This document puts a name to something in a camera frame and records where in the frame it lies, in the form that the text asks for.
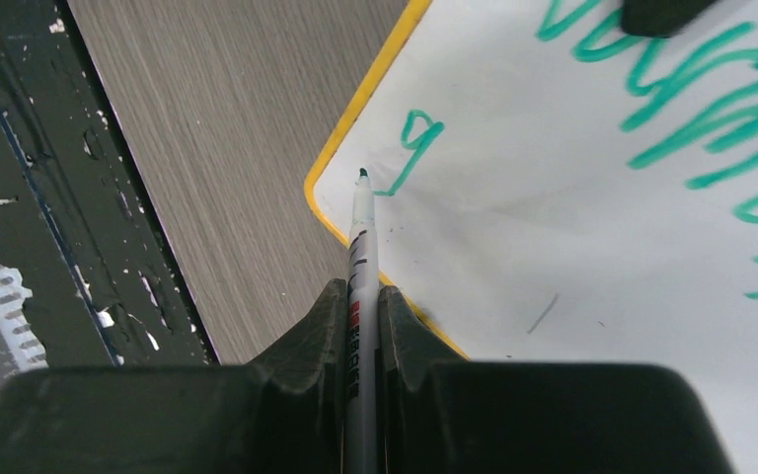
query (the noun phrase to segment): yellow edge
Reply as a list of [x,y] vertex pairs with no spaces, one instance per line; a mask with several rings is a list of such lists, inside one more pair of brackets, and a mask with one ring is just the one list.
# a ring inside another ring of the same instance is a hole
[[[347,245],[347,237],[336,229],[333,223],[327,219],[327,216],[321,212],[318,208],[318,204],[315,202],[315,193],[313,192],[315,184],[318,182],[318,179],[321,178],[321,174],[324,173],[330,160],[333,159],[333,155],[336,154],[339,146],[341,146],[344,137],[350,132],[355,120],[358,118],[359,114],[361,114],[361,111],[364,110],[364,106],[367,105],[367,101],[370,100],[373,91],[376,90],[379,86],[379,82],[382,81],[385,73],[388,72],[388,69],[397,57],[397,54],[400,53],[406,41],[408,41],[408,38],[411,36],[411,33],[414,31],[414,28],[417,27],[419,20],[422,18],[422,15],[425,14],[430,3],[431,0],[411,0],[409,2],[405,11],[403,11],[402,16],[400,16],[400,19],[397,21],[396,26],[394,26],[394,30],[388,35],[388,39],[385,40],[385,44],[382,45],[382,49],[379,51],[373,64],[371,64],[370,69],[367,71],[361,84],[359,84],[358,89],[356,89],[355,95],[353,95],[350,103],[347,104],[347,108],[339,119],[339,123],[336,124],[333,134],[330,135],[330,138],[321,150],[321,154],[318,155],[318,159],[315,160],[315,164],[312,165],[312,168],[309,170],[309,174],[304,181],[303,192],[304,195],[306,195],[306,200],[309,202],[309,206],[312,208],[315,216],[318,217],[318,220],[323,222],[330,232],[338,237],[339,241],[345,246]],[[379,274],[379,277],[385,284],[393,284],[385,274]],[[417,308],[407,296],[406,300],[411,305],[419,320],[422,321],[422,324],[437,335],[438,338],[456,353],[465,358],[469,358],[466,353],[464,353],[454,341],[449,339],[449,337],[446,336],[446,334],[440,330],[440,328],[438,328],[437,325],[425,315],[425,313]]]

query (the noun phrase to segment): gray line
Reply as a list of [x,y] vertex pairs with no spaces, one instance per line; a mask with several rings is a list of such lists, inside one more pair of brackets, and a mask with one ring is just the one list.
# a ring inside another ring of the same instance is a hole
[[557,300],[560,299],[560,294],[557,293],[554,295],[554,299],[551,300],[551,304],[548,305],[547,308],[545,308],[544,311],[542,311],[542,315],[539,316],[539,318],[536,320],[535,323],[533,323],[533,326],[530,327],[530,330],[527,331],[527,334],[533,333],[533,331],[536,331],[536,326],[539,326],[539,323],[542,322],[543,319],[545,319],[545,316],[548,315],[548,313],[551,312],[551,309],[554,308],[554,305],[557,304]]

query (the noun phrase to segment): white board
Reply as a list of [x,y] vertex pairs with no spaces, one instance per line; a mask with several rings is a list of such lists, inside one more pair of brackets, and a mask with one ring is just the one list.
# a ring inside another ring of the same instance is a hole
[[408,166],[381,268],[471,358],[671,367],[758,472],[758,0],[667,41],[559,3],[434,0],[312,197],[345,234]]

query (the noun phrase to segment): marker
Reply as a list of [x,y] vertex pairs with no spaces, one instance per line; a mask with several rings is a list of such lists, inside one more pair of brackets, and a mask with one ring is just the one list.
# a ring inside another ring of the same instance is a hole
[[376,423],[376,363],[379,361],[379,256],[373,190],[364,168],[353,197],[347,280],[344,473],[377,474],[384,447]]

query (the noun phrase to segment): gray wood surface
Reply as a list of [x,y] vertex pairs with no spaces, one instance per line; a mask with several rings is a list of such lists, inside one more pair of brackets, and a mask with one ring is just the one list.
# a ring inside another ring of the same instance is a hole
[[303,181],[405,3],[70,0],[223,362],[343,276]]

